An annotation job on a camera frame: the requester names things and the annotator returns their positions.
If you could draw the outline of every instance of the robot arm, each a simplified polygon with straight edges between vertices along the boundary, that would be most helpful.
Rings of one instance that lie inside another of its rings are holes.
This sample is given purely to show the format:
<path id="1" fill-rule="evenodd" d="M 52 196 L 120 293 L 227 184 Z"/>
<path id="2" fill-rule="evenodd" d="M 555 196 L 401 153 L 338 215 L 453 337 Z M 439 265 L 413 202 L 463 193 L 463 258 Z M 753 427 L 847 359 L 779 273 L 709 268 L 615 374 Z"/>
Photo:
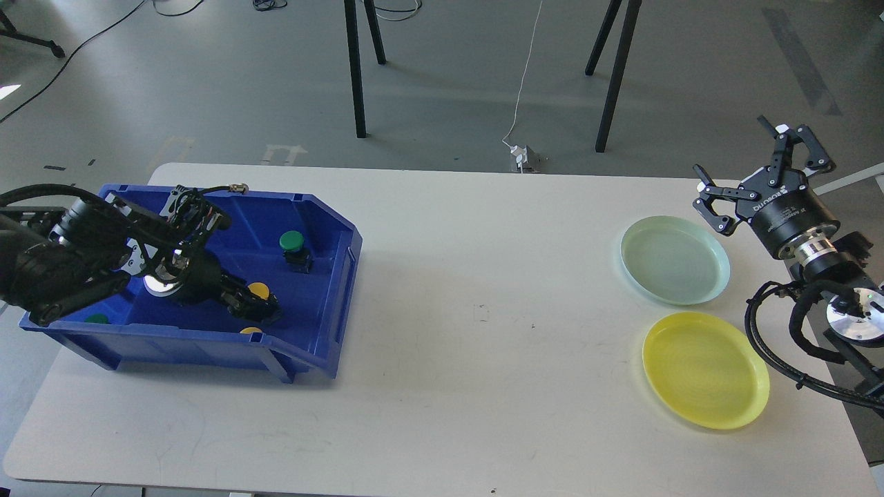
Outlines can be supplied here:
<path id="1" fill-rule="evenodd" d="M 787 285 L 770 282 L 749 300 L 746 334 L 750 344 L 777 371 L 793 378 L 798 387 L 809 388 L 875 409 L 884 417 L 884 372 L 872 366 L 856 346 L 884 346 L 884 293 L 865 274 L 865 260 L 872 247 L 861 233 L 854 232 L 833 240 L 841 223 L 809 187 L 808 177 L 835 168 L 808 126 L 793 130 L 776 128 L 763 117 L 758 120 L 775 140 L 771 164 L 757 169 L 737 188 L 718 187 L 709 174 L 695 165 L 700 178 L 694 208 L 718 233 L 733 234 L 741 222 L 748 224 L 774 259 L 794 260 L 789 267 L 792 281 Z M 795 145 L 807 146 L 805 168 L 792 167 Z M 713 208 L 715 201 L 735 203 L 735 218 L 722 216 Z M 789 335 L 808 355 L 832 363 L 850 362 L 865 378 L 855 390 L 846 390 L 808 377 L 783 362 L 758 334 L 755 314 L 769 296 L 788 296 L 796 301 L 789 317 Z M 827 303 L 829 329 L 824 333 L 836 350 L 813 345 L 802 334 L 804 319 L 817 302 Z"/>
<path id="2" fill-rule="evenodd" d="M 269 322 L 279 306 L 253 294 L 205 248 L 230 217 L 204 195 L 176 187 L 160 213 L 119 195 L 102 199 L 66 185 L 34 185 L 0 195 L 0 299 L 45 326 L 126 288 L 141 277 L 151 294 L 182 304 L 212 299 L 235 317 Z M 77 197 L 70 209 L 9 207 L 49 195 Z"/>

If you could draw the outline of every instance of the gray floor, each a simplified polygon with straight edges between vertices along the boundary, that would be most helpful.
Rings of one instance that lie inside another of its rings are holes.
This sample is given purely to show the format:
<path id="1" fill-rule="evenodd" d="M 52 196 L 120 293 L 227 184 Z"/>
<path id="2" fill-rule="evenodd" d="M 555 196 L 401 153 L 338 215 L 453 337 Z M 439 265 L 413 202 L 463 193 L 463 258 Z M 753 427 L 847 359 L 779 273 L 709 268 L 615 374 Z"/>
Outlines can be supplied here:
<path id="1" fill-rule="evenodd" d="M 194 2 L 156 6 L 176 12 Z M 96 4 L 0 0 L 19 31 L 53 38 L 68 56 L 138 2 Z M 0 185 L 58 182 L 95 190 L 105 182 L 146 182 L 171 161 L 509 172 L 500 139 L 513 121 L 538 4 L 424 0 L 413 19 L 382 21 L 387 66 L 374 63 L 357 5 L 370 133 L 357 140 L 340 2 L 291 0 L 283 10 L 259 13 L 245 0 L 214 0 L 177 18 L 157 15 L 147 2 L 0 124 Z M 761 113 L 812 126 L 839 164 L 819 184 L 884 161 L 884 2 L 645 3 L 608 149 L 598 154 L 593 143 L 618 27 L 596 75 L 585 77 L 583 67 L 605 8 L 603 0 L 560 0 L 540 13 L 510 141 L 537 151 L 544 172 L 690 177 L 691 165 L 700 163 L 714 177 L 740 179 L 768 164 L 773 150 L 755 121 Z M 0 100 L 0 117 L 63 63 L 48 49 L 0 39 L 0 86 L 22 85 Z M 274 145 L 301 148 L 287 164 L 289 149 L 267 155 Z M 629 192 L 622 198 L 636 200 Z M 844 221 L 843 233 L 859 229 L 884 240 L 884 195 L 873 181 L 824 201 Z M 584 216 L 591 223 L 591 213 Z M 884 256 L 873 250 L 876 256 L 869 271 L 881 280 Z M 0 316 L 4 329 L 13 327 L 14 314 Z M 0 334 L 0 451 L 55 351 L 40 337 Z M 833 374 L 853 381 L 848 371 Z M 868 460 L 884 459 L 884 421 L 848 411 Z M 5 476 L 0 486 L 17 497 L 95 490 Z M 217 495 L 149 492 L 163 494 Z"/>

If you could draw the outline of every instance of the plastic plate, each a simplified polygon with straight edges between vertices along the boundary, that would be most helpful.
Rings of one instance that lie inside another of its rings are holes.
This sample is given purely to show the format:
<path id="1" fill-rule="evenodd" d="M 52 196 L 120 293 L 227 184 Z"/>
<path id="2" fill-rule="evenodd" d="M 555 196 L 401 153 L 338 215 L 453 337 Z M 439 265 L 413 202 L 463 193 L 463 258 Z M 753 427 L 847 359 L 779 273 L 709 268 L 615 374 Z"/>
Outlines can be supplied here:
<path id="1" fill-rule="evenodd" d="M 716 430 L 752 422 L 767 405 L 764 361 L 730 323 L 701 312 L 658 321 L 642 347 L 644 373 L 676 414 Z"/>
<path id="2" fill-rule="evenodd" d="M 702 227 L 654 216 L 630 226 L 620 245 L 629 278 L 652 297 L 691 305 L 717 297 L 730 280 L 728 254 Z"/>

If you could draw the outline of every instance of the blue plastic bin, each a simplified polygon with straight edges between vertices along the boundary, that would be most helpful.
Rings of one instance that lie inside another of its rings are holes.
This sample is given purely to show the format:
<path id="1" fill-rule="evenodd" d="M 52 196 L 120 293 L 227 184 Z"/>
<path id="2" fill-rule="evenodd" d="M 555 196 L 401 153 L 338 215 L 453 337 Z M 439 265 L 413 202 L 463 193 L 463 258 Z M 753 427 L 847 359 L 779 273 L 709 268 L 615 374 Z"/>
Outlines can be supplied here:
<path id="1" fill-rule="evenodd" d="M 157 212 L 170 191 L 105 185 L 100 196 L 116 193 Z M 142 279 L 133 278 L 125 292 L 47 327 L 32 323 L 28 314 L 19 325 L 46 333 L 107 370 L 132 361 L 267 370 L 285 383 L 312 368 L 334 378 L 362 248 L 355 226 L 313 195 L 224 192 L 207 198 L 230 214 L 233 224 L 216 231 L 206 248 L 231 274 L 267 284 L 279 299 L 279 321 L 260 325 L 237 319 L 214 301 L 179 306 L 149 294 Z M 282 256 L 279 236 L 289 230 L 304 234 L 314 257 L 309 274 L 293 271 Z M 98 313 L 110 323 L 85 322 Z M 253 325 L 263 333 L 239 333 Z"/>

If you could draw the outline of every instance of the black metal leg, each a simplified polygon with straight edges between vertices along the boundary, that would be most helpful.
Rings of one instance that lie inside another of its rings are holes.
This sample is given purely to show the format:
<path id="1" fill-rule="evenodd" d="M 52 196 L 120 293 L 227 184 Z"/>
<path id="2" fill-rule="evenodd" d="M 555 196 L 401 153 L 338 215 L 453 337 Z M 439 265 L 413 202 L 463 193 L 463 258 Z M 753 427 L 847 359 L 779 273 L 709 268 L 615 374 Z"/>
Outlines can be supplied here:
<path id="1" fill-rule="evenodd" d="M 386 64 L 386 55 L 384 54 L 384 43 L 381 41 L 381 30 L 377 26 L 377 12 L 375 11 L 375 0 L 364 0 L 365 13 L 369 16 L 369 30 L 371 31 L 371 42 L 375 44 L 375 57 L 377 63 Z"/>
<path id="2" fill-rule="evenodd" d="M 2 23 L 3 26 L 4 26 L 7 30 L 12 31 L 13 33 L 15 33 L 15 26 L 12 25 L 12 21 L 10 21 L 9 18 L 6 17 L 6 14 L 3 13 L 3 9 L 0 9 L 0 23 Z"/>
<path id="3" fill-rule="evenodd" d="M 602 55 L 602 49 L 605 47 L 605 42 L 607 42 L 607 36 L 611 33 L 611 26 L 613 26 L 613 20 L 617 17 L 617 12 L 620 11 L 620 4 L 622 0 L 611 0 L 611 3 L 608 4 L 608 10 L 605 13 L 605 20 L 602 21 L 602 27 L 598 31 L 598 37 L 596 37 L 596 44 L 592 45 L 592 53 L 590 54 L 590 61 L 586 63 L 586 75 L 591 76 L 594 72 L 596 72 L 596 64 L 598 64 L 598 58 Z"/>
<path id="4" fill-rule="evenodd" d="M 3 10 L 0 9 L 0 24 L 3 24 L 4 29 L 0 29 L 0 36 L 7 36 L 9 38 L 13 38 L 15 40 L 21 40 L 22 42 L 33 43 L 34 45 L 40 45 L 42 47 L 48 47 L 52 50 L 52 55 L 62 58 L 65 56 L 65 51 L 62 50 L 61 47 L 56 45 L 52 40 L 43 40 L 40 38 L 34 38 L 33 36 L 28 36 L 27 34 L 20 33 L 12 22 L 6 17 Z"/>
<path id="5" fill-rule="evenodd" d="M 347 19 L 347 48 L 350 52 L 350 83 L 353 86 L 353 114 L 356 138 L 365 138 L 365 102 L 362 100 L 362 68 L 359 64 L 359 32 L 356 27 L 356 0 L 344 0 Z"/>
<path id="6" fill-rule="evenodd" d="M 623 81 L 623 72 L 626 70 L 626 58 L 629 56 L 629 45 L 632 44 L 632 34 L 636 31 L 638 9 L 642 6 L 642 0 L 629 0 L 626 5 L 626 18 L 623 20 L 623 32 L 620 35 L 620 45 L 617 46 L 617 57 L 613 62 L 611 83 L 608 86 L 605 109 L 602 111 L 602 122 L 598 127 L 596 138 L 596 151 L 604 152 L 607 145 L 607 136 L 611 131 L 613 111 L 617 106 L 617 96 L 620 94 L 620 84 Z"/>

